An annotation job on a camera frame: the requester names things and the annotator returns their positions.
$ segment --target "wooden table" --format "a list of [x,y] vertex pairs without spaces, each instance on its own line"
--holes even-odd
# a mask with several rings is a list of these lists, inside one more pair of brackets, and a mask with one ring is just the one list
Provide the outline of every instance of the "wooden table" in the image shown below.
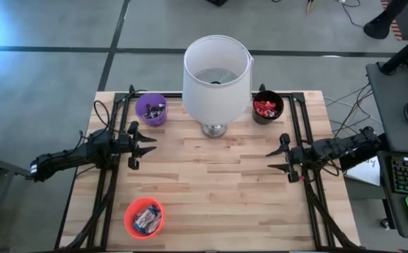
[[[332,136],[321,91],[305,91],[315,140]],[[114,92],[98,92],[111,110]],[[168,120],[153,128],[140,123],[140,132],[157,139],[157,149],[140,159],[140,170],[127,167],[122,155],[107,250],[114,251],[248,251],[314,249],[308,207],[302,182],[288,183],[287,176],[266,167],[285,163],[284,156],[266,158],[277,149],[279,136],[288,133],[296,145],[289,102],[283,115],[269,125],[258,125],[251,108],[229,124],[222,138],[203,135],[199,123],[185,111],[179,98],[169,98]],[[138,120],[131,101],[128,123]],[[299,122],[303,118],[298,110]],[[88,133],[103,128],[94,112]],[[90,167],[83,166],[79,171]],[[74,183],[60,246],[67,245],[91,215],[99,171],[92,169]],[[359,244],[357,229],[343,177],[322,172],[329,212],[341,230]],[[139,197],[163,203],[166,223],[150,240],[135,240],[125,230],[128,205]],[[327,245],[319,217],[322,242]],[[100,239],[100,226],[96,244]]]

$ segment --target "silver lamp base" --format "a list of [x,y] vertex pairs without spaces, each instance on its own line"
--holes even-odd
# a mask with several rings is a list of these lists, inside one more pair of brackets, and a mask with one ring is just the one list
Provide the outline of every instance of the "silver lamp base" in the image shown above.
[[227,131],[227,125],[206,125],[201,124],[202,133],[209,138],[219,138]]

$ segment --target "purple bowl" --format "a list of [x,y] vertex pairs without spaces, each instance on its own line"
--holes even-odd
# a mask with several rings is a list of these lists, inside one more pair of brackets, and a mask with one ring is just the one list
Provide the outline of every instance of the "purple bowl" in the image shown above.
[[[143,115],[147,112],[146,105],[156,106],[159,104],[164,104],[165,109],[160,116],[153,119],[145,119]],[[142,95],[135,104],[135,114],[141,119],[142,122],[146,123],[151,127],[161,126],[166,121],[166,115],[168,114],[168,104],[165,97],[158,93],[147,93]]]

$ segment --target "white lamp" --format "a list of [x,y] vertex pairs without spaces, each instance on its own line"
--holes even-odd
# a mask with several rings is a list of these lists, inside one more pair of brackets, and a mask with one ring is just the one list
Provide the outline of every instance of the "white lamp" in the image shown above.
[[251,54],[237,40],[213,35],[196,40],[185,52],[183,105],[204,134],[221,137],[227,123],[251,102]]

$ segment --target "concrete floor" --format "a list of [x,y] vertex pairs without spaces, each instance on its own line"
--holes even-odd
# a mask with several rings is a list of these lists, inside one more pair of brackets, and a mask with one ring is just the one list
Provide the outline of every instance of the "concrete floor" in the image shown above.
[[[0,1],[0,46],[108,48],[123,2]],[[305,15],[305,5],[304,0],[276,4],[230,0],[217,8],[204,0],[132,0],[118,47],[186,48],[209,34],[234,37],[249,49],[295,51],[295,55],[306,51],[387,53],[407,43],[391,34],[381,41],[370,39],[349,23],[341,5],[333,0],[315,1],[310,15]],[[361,25],[382,10],[379,0],[362,1],[359,8],[349,9]],[[367,83],[366,64],[387,60],[292,55],[254,56],[254,86],[323,90],[325,96],[338,98]],[[87,128],[106,59],[107,53],[0,51],[0,159],[28,167],[41,153],[75,145],[79,130]],[[182,60],[181,54],[117,53],[105,90],[125,91],[129,84],[151,91],[181,90]],[[379,119],[372,97],[363,108]],[[331,106],[329,116],[341,121],[349,109]],[[357,128],[366,125],[383,131],[371,120]],[[44,183],[14,181],[0,213],[0,247],[10,247],[11,252],[53,249],[73,173],[59,172]],[[353,184],[349,192],[359,188],[361,184]],[[352,197],[351,203],[363,246],[408,249],[408,239],[378,227],[377,220],[384,217],[381,201]]]

